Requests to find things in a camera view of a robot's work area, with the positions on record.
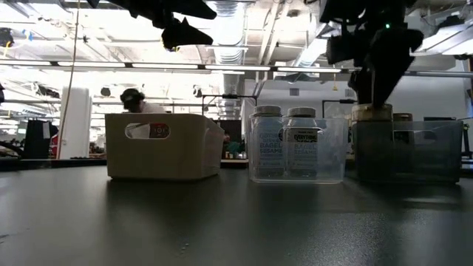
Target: white cap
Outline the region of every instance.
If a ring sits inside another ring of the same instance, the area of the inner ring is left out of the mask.
[[[305,116],[305,117],[315,117],[316,110],[310,107],[296,107],[289,109],[287,112],[288,117],[295,117],[295,116]]]
[[[254,108],[255,114],[275,114],[281,115],[281,107],[279,106],[256,106]]]

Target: red label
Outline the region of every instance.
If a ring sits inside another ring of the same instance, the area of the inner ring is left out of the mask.
[[[163,139],[169,136],[169,126],[164,123],[149,124],[149,138]]]

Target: white shirt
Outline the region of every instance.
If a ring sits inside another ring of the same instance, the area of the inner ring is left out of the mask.
[[[157,103],[144,103],[142,114],[165,114],[165,109]],[[148,139],[149,138],[149,124],[141,125],[138,123],[129,124],[127,129],[127,135],[134,139]]]

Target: beige storage bin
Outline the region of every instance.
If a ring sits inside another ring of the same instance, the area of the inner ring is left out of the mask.
[[[130,138],[137,125],[139,138]],[[109,114],[105,126],[112,178],[198,180],[219,173],[224,130],[202,115]],[[152,138],[143,128],[154,131]]]

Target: gray tabletop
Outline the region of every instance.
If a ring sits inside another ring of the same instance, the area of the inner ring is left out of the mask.
[[[115,182],[104,167],[0,174],[0,265],[473,265],[459,186]]]

